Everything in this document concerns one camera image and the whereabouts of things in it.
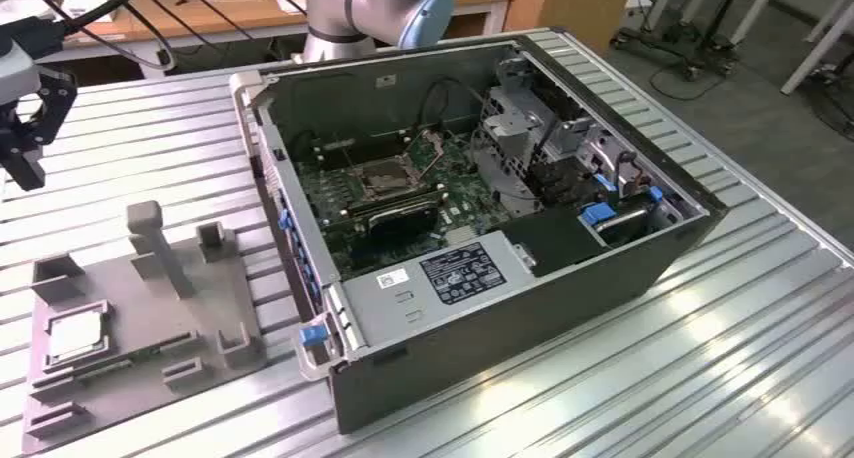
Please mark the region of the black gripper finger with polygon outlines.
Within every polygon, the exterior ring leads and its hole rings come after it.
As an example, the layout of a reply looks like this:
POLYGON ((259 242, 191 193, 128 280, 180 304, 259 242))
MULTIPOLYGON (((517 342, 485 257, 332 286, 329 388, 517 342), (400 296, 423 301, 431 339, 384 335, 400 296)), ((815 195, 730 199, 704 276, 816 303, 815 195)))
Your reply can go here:
POLYGON ((77 96, 70 75, 42 69, 38 79, 33 93, 41 105, 28 120, 21 120, 29 128, 30 149, 21 153, 1 151, 1 167, 24 191, 41 188, 45 184, 45 172, 38 164, 42 147, 53 142, 77 96))

